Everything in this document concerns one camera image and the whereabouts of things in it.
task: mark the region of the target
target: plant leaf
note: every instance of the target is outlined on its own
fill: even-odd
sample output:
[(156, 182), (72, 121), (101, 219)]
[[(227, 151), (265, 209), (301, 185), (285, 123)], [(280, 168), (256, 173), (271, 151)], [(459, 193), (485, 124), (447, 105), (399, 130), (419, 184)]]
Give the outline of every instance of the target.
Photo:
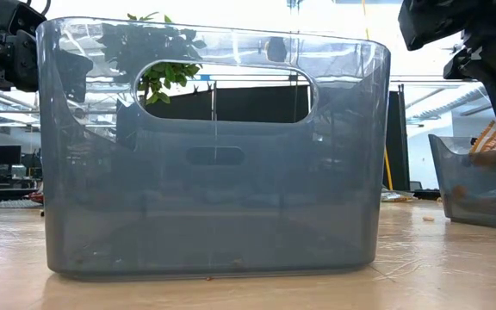
[(157, 63), (152, 66), (152, 69), (156, 72), (164, 72), (165, 71), (165, 63)]
[(156, 101), (158, 101), (158, 93), (155, 92), (155, 93), (152, 93), (152, 96), (150, 96), (148, 98), (148, 100), (146, 101), (146, 104), (153, 104), (155, 103)]
[(163, 102), (166, 102), (166, 103), (170, 103), (171, 100), (170, 98), (168, 97), (168, 95), (166, 95), (165, 93), (161, 92), (161, 93), (158, 93), (158, 98), (160, 100), (162, 100)]
[(182, 73), (176, 75), (176, 81), (183, 87), (187, 85), (187, 78)]
[(175, 38), (178, 35), (180, 35), (179, 30), (177, 28), (173, 28), (172, 26), (166, 26), (165, 28), (159, 28), (158, 29), (159, 33), (163, 35), (167, 35), (171, 38)]
[(193, 29), (182, 29), (181, 34), (185, 34), (187, 40), (192, 41), (196, 37), (196, 30)]
[(203, 40), (196, 40), (196, 41), (194, 41), (193, 42), (193, 46), (196, 47), (196, 48), (198, 48), (198, 49), (207, 47), (206, 43)]
[(200, 57), (200, 55), (198, 54), (198, 52), (195, 50), (195, 48), (193, 46), (189, 45), (189, 47), (187, 47), (187, 52), (189, 52), (189, 56), (192, 59), (202, 60), (202, 57)]
[(173, 71), (173, 67), (170, 64), (166, 64), (165, 78), (170, 80), (170, 82), (176, 81), (176, 73)]
[(189, 73), (189, 75), (191, 77), (195, 76), (196, 73), (198, 73), (199, 70), (200, 70), (200, 68), (198, 67), (198, 65), (189, 65), (187, 67), (187, 72)]
[(140, 21), (151, 21), (152, 20), (152, 17), (155, 16), (156, 14), (158, 14), (159, 12), (152, 12), (151, 14), (147, 15), (147, 16), (143, 16), (141, 17), (139, 20)]
[(146, 76), (147, 76), (148, 78), (150, 78), (150, 79), (159, 79), (159, 78), (160, 78), (160, 73), (161, 73), (161, 72), (158, 72), (158, 71), (153, 70), (153, 69), (151, 68), (151, 70), (150, 70), (150, 71), (148, 71), (148, 72), (146, 73)]

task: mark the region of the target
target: black partition wall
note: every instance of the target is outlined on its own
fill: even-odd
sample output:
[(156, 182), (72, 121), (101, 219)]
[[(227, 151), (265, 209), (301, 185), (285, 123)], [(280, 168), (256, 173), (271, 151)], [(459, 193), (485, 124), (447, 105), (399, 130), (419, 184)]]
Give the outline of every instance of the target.
[[(399, 91), (389, 92), (387, 111), (386, 149), (392, 172), (394, 189), (411, 189), (409, 179), (409, 155), (406, 142), (405, 97), (403, 87)], [(388, 174), (384, 165), (383, 184), (388, 186)]]
[(146, 111), (168, 119), (295, 123), (309, 113), (308, 90), (306, 85), (217, 89), (173, 96), (170, 104), (149, 104)]

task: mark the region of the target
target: wooden table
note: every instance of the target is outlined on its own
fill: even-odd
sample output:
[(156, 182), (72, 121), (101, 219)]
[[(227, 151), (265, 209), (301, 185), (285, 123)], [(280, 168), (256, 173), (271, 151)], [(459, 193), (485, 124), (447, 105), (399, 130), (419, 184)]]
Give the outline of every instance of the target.
[(0, 209), (0, 310), (494, 308), (496, 229), (450, 223), (435, 202), (383, 204), (376, 260), (360, 271), (114, 283), (53, 274), (39, 211)]

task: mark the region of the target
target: white wall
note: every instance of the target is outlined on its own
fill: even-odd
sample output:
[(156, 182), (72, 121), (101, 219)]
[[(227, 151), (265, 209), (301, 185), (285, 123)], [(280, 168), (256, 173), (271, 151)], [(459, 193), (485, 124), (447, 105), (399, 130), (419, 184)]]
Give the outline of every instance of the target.
[(451, 113), (440, 117), (441, 119), (436, 121), (423, 121), (421, 124), (424, 127), (421, 128), (407, 127), (409, 175), (411, 181), (420, 181), (423, 189), (439, 189), (428, 134), (440, 137), (453, 136)]
[(496, 121), (493, 109), (475, 115), (461, 116), (461, 113), (489, 104), (488, 99), (481, 98), (453, 110), (453, 134), (455, 137), (477, 138), (491, 121)]
[[(42, 10), (46, 0), (33, 0), (32, 6)], [(450, 52), (439, 47), (452, 47), (460, 35), (432, 42), (418, 51), (409, 52), (401, 37), (397, 21), (400, 3), (366, 5), (366, 17), (360, 3), (334, 4), (330, 0), (305, 0), (297, 9), (288, 8), (285, 0), (128, 0), (112, 3), (108, 0), (53, 0), (47, 18), (91, 16), (127, 19), (127, 13), (145, 16), (162, 12), (173, 22), (190, 25), (249, 28), (261, 30), (302, 32), (332, 32), (336, 36), (371, 40), (386, 45), (392, 51), (392, 74), (441, 76)], [(156, 16), (155, 22), (161, 22)]]

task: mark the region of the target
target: second plastic bin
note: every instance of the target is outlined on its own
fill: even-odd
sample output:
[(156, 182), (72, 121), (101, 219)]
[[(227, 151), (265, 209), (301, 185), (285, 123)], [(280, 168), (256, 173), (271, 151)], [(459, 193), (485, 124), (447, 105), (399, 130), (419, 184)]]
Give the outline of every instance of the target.
[(445, 215), (496, 227), (496, 151), (468, 154), (470, 140), (430, 135)]
[[(166, 39), (175, 34), (183, 38)], [(189, 47), (199, 59), (192, 50), (152, 50), (194, 35), (205, 42)], [(373, 261), (390, 66), (384, 46), (81, 18), (44, 23), (38, 40), (52, 270), (217, 276)], [(129, 55), (127, 65), (106, 57), (101, 42)], [(158, 60), (296, 70), (312, 85), (313, 108), (288, 124), (157, 118), (134, 99), (133, 85)], [(117, 95), (105, 106), (114, 115), (108, 130), (86, 124), (100, 120), (85, 116), (103, 105), (89, 99), (104, 100), (102, 91)]]

